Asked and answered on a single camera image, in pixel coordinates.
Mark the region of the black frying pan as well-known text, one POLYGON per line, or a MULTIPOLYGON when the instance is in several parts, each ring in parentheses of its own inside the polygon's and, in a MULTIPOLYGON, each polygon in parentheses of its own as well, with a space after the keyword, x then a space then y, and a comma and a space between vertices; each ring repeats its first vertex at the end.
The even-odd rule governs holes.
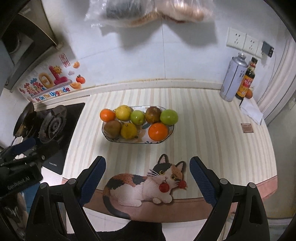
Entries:
POLYGON ((35 115, 36 112, 34 109, 34 105, 30 101, 16 121, 16 125, 13 131, 13 136, 15 138, 27 136, 27 132, 32 129, 31 122, 35 118, 35 115))

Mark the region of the floral ceramic plate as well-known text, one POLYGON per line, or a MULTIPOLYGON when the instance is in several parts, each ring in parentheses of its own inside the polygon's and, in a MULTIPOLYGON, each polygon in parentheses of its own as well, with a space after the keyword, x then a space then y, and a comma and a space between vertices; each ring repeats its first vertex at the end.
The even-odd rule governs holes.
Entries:
POLYGON ((166 127, 168 128, 168 135, 163 140, 155 141, 155 140, 152 140, 149 137, 149 127, 151 126, 151 124, 145 122, 143 125, 136 126, 137 135, 133 139, 126 140, 121 135, 119 135, 116 138, 111 138, 110 135, 107 134, 107 132, 105 132, 105 130, 104 130, 105 125, 106 125, 106 122, 103 122, 101 130, 102 130, 102 133, 103 133, 104 137, 108 141, 114 142, 114 143, 125 143, 125 144, 127 144, 127 143, 132 143, 132 144, 159 144, 161 142, 164 142, 166 139, 168 139, 170 137, 170 135, 174 132, 174 128, 175 128, 174 125, 172 125, 172 126, 166 125, 166 127))

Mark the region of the yellow lemon front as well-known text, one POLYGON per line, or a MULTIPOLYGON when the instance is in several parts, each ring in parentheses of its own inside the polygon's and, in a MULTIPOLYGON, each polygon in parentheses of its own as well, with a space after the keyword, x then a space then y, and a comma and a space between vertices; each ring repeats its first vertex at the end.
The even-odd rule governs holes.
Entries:
POLYGON ((137 127, 133 123, 123 123, 120 130, 120 135, 125 140, 132 140, 137 136, 137 127))

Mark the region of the grey gas canister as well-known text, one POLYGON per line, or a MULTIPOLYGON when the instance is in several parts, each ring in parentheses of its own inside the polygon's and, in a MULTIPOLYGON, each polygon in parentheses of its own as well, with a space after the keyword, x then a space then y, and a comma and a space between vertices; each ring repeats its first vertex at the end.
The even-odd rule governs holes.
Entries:
POLYGON ((234 99, 248 68, 245 59, 246 56, 243 53, 238 53, 238 56, 232 57, 229 63, 224 82, 220 89, 220 96, 227 102, 231 102, 234 99))

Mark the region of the black gas stove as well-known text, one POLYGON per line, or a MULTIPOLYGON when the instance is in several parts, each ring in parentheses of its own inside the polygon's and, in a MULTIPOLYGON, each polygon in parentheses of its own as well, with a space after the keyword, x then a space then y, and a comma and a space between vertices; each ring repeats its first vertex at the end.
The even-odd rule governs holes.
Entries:
POLYGON ((32 120, 32 129, 23 140, 34 138, 36 146, 25 155, 31 154, 37 147, 53 142, 53 156, 44 161, 43 166, 59 175, 63 173, 66 155, 75 127, 85 104, 58 105, 55 108, 36 111, 32 120))

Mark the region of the green apple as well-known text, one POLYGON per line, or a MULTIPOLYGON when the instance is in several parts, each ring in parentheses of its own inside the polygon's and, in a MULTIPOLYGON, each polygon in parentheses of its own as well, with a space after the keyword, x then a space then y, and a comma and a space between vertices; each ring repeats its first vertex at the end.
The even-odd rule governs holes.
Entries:
POLYGON ((176 111, 172 109, 163 110, 160 116, 160 121, 168 126, 175 125, 179 120, 179 116, 176 111))
POLYGON ((141 126, 145 123, 145 114, 140 110, 134 110, 130 115, 130 121, 136 126, 141 126))

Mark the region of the yellow lemon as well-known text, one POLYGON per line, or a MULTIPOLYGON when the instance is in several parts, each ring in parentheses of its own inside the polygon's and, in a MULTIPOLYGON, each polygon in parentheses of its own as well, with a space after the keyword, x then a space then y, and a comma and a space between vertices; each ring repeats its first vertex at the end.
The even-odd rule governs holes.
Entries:
POLYGON ((125 140, 132 140, 137 136, 137 127, 133 123, 123 123, 120 130, 120 135, 125 140))
POLYGON ((132 109, 127 105, 121 105, 114 110, 115 116, 120 121, 129 121, 132 109))

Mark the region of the colourful wall sticker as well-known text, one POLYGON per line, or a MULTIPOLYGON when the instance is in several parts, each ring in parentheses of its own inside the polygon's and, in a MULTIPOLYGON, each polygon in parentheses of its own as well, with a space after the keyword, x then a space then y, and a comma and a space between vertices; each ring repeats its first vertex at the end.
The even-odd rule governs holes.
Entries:
POLYGON ((35 67, 18 85, 17 90, 28 101, 47 99, 85 88, 87 68, 74 55, 61 52, 35 67))

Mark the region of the brown kiwi fruit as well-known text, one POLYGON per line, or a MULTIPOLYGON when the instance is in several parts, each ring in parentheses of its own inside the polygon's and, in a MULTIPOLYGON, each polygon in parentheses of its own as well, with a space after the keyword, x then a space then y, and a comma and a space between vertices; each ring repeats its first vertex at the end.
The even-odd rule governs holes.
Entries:
POLYGON ((117 120, 111 120, 107 122, 103 127, 104 134, 111 139, 119 137, 120 131, 121 123, 117 120))

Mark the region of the small brown card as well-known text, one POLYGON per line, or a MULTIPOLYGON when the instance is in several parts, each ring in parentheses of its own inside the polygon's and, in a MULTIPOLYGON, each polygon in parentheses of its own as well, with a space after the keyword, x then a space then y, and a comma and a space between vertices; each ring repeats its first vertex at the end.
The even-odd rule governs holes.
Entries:
POLYGON ((242 123, 241 128, 243 133, 254 133, 251 123, 242 123))

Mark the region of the yellow lemon back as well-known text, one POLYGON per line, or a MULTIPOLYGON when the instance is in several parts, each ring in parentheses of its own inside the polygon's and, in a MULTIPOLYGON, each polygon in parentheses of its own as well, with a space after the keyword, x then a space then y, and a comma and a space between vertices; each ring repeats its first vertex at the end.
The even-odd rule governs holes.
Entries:
POLYGON ((121 105, 114 110, 115 116, 120 121, 129 121, 132 109, 127 105, 121 105))

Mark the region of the orange tangerine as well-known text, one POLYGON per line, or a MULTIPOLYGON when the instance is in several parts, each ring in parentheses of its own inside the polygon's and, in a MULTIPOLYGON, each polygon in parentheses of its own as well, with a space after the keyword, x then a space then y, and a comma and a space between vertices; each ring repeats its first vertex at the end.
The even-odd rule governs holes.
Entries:
POLYGON ((103 109, 99 115, 100 119, 105 123, 113 121, 116 118, 115 112, 107 108, 103 109))
POLYGON ((149 127, 148 135, 153 141, 162 141, 169 134, 169 129, 163 123, 154 123, 149 127))

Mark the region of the plastic bag with items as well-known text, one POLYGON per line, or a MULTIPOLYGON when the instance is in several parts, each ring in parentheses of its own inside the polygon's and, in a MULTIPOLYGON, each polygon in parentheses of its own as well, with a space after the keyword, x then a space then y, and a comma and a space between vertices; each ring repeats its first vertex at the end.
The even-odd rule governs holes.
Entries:
POLYGON ((133 28, 157 19, 208 22, 213 18, 213 11, 213 1, 90 1, 85 20, 92 26, 133 28))

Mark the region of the black wall adapter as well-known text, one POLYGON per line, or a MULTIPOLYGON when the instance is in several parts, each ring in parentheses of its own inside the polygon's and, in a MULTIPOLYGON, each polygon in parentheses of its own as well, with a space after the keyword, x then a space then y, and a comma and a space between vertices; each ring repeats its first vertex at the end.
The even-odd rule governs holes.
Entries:
POLYGON ((266 41, 263 41, 261 51, 263 54, 271 58, 274 52, 274 47, 272 47, 266 41))

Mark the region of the white folded cloth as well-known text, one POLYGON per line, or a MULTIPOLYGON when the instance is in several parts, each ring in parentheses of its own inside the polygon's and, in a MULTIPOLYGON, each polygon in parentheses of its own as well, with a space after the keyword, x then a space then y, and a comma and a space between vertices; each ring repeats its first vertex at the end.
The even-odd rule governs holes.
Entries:
POLYGON ((241 101, 240 110, 243 114, 249 116, 256 124, 261 125, 263 113, 260 111, 253 98, 244 98, 243 101, 241 101))

